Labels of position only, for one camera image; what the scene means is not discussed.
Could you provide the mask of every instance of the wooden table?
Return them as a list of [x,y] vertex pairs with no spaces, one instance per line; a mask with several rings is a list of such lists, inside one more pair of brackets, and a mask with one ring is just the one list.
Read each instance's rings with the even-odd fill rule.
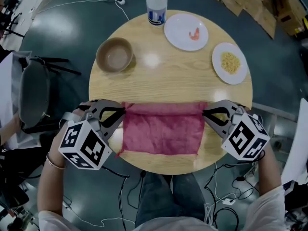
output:
[[[183,11],[168,10],[167,17]],[[212,66],[212,52],[222,42],[235,44],[218,25],[193,14],[207,27],[209,40],[199,51],[182,51],[172,46],[164,29],[148,22],[147,14],[140,15],[118,28],[110,38],[127,39],[134,58],[123,72],[108,74],[94,62],[89,86],[90,100],[109,99],[131,103],[184,103],[228,99],[247,107],[252,105],[252,82],[248,71],[238,85],[228,85],[216,75]],[[117,153],[122,148],[123,126],[109,140]],[[158,174],[195,172],[218,161],[226,152],[220,148],[221,138],[205,125],[198,155],[153,155],[123,152],[121,157],[134,166]]]

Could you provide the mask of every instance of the white plate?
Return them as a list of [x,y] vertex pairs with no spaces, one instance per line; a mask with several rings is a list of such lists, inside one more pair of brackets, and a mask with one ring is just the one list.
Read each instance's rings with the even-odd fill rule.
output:
[[206,26],[191,14],[179,13],[171,16],[166,21],[164,31],[171,44],[185,51],[197,51],[208,41]]
[[[239,69],[234,75],[229,74],[221,67],[221,54],[226,51],[236,55],[241,62]],[[217,75],[228,84],[236,85],[241,83],[246,78],[248,70],[246,58],[242,51],[233,44],[221,43],[217,45],[212,54],[212,62]]]

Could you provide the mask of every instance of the bowl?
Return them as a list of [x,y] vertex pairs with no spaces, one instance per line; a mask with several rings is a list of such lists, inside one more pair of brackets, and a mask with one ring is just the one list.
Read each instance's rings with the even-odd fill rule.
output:
[[100,45],[96,52],[98,67],[109,73],[120,72],[131,62],[133,50],[124,38],[110,38]]

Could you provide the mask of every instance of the bottle label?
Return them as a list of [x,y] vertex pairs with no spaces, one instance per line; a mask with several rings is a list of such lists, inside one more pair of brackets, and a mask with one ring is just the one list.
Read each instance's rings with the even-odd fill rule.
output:
[[166,10],[167,8],[164,8],[162,10],[152,10],[148,8],[149,22],[155,26],[159,26],[165,23]]

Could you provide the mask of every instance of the red cloth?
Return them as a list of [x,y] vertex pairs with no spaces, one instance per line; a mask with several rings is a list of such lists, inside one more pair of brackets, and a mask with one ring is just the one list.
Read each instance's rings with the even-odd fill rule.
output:
[[202,111],[207,103],[122,105],[126,109],[122,151],[198,154],[205,125]]

